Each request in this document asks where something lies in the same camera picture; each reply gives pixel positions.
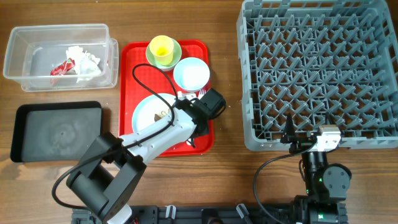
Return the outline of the light blue bowl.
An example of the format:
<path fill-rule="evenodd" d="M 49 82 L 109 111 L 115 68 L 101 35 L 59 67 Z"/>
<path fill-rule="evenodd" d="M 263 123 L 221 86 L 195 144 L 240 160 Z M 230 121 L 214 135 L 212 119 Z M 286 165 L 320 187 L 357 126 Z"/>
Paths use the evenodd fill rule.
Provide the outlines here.
<path fill-rule="evenodd" d="M 196 92 L 209 82 L 210 68 L 202 59 L 187 57 L 176 64 L 173 78 L 181 89 Z"/>

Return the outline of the food scraps and rice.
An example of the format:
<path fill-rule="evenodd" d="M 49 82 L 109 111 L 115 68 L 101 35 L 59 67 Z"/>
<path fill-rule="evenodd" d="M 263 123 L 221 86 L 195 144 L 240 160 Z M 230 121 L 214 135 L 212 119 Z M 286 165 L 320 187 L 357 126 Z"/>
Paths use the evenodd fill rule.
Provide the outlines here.
<path fill-rule="evenodd" d="M 162 110 L 154 114 L 154 121 L 158 121 L 166 117 L 170 113 L 170 109 Z"/>

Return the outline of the light blue plate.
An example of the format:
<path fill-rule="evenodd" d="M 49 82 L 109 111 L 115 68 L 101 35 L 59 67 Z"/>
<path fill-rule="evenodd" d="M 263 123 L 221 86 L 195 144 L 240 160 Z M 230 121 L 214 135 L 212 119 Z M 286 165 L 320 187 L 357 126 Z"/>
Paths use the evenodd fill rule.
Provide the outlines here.
<path fill-rule="evenodd" d="M 155 95 L 144 98 L 135 108 L 132 115 L 132 130 L 140 131 L 155 123 L 154 114 L 169 107 Z"/>

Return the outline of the white napkin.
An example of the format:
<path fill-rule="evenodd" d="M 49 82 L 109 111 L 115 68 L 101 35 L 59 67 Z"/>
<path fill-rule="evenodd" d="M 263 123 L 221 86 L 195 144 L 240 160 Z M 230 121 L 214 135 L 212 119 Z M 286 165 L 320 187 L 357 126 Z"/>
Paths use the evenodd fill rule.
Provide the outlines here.
<path fill-rule="evenodd" d="M 66 56 L 75 61 L 73 70 L 77 75 L 86 75 L 86 77 L 77 78 L 77 83 L 90 81 L 101 74 L 101 69 L 98 66 L 101 59 L 87 52 L 82 47 L 78 45 L 69 47 L 66 51 Z"/>

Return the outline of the red snack wrapper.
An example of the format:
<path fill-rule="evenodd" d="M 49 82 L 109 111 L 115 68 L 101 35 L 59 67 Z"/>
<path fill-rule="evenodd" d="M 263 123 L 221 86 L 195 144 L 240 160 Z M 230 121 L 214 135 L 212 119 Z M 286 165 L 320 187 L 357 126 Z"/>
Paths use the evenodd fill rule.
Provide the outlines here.
<path fill-rule="evenodd" d="M 62 64 L 60 64 L 58 67 L 53 69 L 50 72 L 51 77 L 56 77 L 56 76 L 63 76 L 66 74 L 68 71 L 73 69 L 75 67 L 75 61 L 71 58 L 68 58 L 66 61 L 64 61 Z"/>

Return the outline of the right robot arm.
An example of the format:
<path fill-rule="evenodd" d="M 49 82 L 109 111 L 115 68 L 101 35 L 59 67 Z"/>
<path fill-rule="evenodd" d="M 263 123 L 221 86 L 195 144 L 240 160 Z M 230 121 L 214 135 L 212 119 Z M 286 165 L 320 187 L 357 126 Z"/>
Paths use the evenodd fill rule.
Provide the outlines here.
<path fill-rule="evenodd" d="M 348 223 L 346 205 L 352 178 L 342 164 L 330 164 L 327 154 L 338 148 L 341 131 L 334 123 L 324 124 L 309 137 L 296 135 L 291 115 L 287 116 L 281 143 L 290 144 L 291 156 L 302 156 L 300 173 L 307 194 L 298 195 L 290 206 L 289 222 L 344 224 Z"/>

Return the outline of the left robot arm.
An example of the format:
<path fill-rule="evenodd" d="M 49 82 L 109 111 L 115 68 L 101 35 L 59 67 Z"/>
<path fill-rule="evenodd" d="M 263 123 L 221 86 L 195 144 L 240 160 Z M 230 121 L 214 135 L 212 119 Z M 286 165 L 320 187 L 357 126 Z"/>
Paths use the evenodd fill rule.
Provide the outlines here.
<path fill-rule="evenodd" d="M 171 112 L 150 126 L 115 137 L 98 136 L 68 177 L 66 184 L 104 223 L 126 223 L 127 205 L 147 165 L 177 144 L 210 132 L 208 122 L 226 108 L 216 90 L 199 100 L 177 100 Z"/>

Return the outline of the grey dishwasher rack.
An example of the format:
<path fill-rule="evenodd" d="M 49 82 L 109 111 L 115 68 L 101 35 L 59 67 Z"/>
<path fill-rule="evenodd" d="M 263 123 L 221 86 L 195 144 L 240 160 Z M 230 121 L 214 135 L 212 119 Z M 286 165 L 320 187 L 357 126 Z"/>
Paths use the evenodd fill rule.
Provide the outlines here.
<path fill-rule="evenodd" d="M 331 114 L 341 146 L 397 147 L 397 37 L 385 1 L 244 1 L 236 23 L 244 143 L 285 151 Z"/>

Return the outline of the clear plastic waste bin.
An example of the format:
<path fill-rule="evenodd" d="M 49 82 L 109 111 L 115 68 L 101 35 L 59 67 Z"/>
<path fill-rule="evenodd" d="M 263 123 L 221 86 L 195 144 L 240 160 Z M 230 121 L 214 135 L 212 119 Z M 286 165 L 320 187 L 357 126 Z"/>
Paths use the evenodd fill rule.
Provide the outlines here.
<path fill-rule="evenodd" d="M 82 47 L 101 59 L 101 74 L 77 83 L 73 69 L 63 76 L 50 72 L 68 59 L 69 47 Z M 3 75 L 21 84 L 24 91 L 65 91 L 113 88 L 118 82 L 118 42 L 106 24 L 64 24 L 20 26 L 11 31 L 4 59 Z"/>

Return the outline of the white plastic fork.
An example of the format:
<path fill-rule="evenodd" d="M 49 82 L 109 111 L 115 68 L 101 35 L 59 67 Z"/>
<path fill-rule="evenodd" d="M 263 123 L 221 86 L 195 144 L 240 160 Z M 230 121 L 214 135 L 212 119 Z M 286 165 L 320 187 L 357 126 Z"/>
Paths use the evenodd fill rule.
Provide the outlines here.
<path fill-rule="evenodd" d="M 202 88 L 200 91 L 199 91 L 199 95 L 204 95 L 206 93 L 206 90 L 204 89 L 204 88 Z"/>

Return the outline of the yellow plastic cup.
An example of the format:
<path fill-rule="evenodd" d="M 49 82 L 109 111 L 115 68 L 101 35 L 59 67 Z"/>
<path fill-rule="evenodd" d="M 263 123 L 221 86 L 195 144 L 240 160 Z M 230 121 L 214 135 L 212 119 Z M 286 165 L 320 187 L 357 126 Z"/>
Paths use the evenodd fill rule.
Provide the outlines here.
<path fill-rule="evenodd" d="M 161 65 L 168 65 L 172 62 L 174 56 L 174 42 L 166 35 L 154 37 L 149 44 L 150 52 L 155 60 Z"/>

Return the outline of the green small saucer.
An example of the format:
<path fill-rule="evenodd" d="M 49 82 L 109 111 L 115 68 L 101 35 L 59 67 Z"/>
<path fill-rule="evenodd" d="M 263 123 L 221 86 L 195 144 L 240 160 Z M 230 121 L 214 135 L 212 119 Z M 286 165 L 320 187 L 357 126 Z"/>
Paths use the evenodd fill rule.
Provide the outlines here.
<path fill-rule="evenodd" d="M 172 39 L 172 40 L 174 43 L 173 60 L 168 65 L 161 65 L 158 61 L 156 61 L 153 53 L 150 51 L 150 47 L 147 46 L 147 48 L 146 48 L 147 61 L 151 65 L 156 66 L 157 68 L 161 69 L 164 72 L 169 72 L 169 71 L 173 70 L 174 67 L 176 66 L 176 64 L 178 64 L 178 62 L 182 58 L 182 48 L 181 48 L 180 44 L 176 40 L 174 40 L 174 39 Z"/>

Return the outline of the black rectangular tray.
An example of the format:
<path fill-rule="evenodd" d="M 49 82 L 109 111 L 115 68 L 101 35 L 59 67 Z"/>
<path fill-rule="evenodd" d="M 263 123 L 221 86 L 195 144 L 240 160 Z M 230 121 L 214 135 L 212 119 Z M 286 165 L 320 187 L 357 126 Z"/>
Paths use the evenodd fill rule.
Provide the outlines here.
<path fill-rule="evenodd" d="M 16 111 L 13 162 L 79 160 L 102 129 L 97 101 L 22 105 Z"/>

